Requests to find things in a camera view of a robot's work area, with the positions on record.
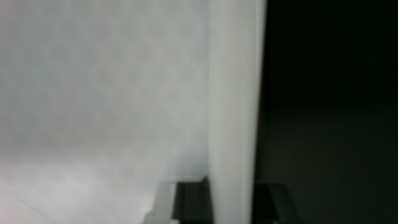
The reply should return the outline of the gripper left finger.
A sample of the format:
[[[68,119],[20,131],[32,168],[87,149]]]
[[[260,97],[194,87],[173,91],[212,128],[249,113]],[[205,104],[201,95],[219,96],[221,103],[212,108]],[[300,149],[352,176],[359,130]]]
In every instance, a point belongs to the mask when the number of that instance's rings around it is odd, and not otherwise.
[[[212,189],[208,179],[176,185],[171,218],[180,224],[213,224]]]

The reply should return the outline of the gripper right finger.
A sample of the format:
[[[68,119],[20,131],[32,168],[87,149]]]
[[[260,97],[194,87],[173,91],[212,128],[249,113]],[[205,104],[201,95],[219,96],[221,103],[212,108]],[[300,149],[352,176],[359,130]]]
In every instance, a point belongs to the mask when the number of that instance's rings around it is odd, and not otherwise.
[[[308,224],[283,184],[265,182],[254,184],[253,224]]]

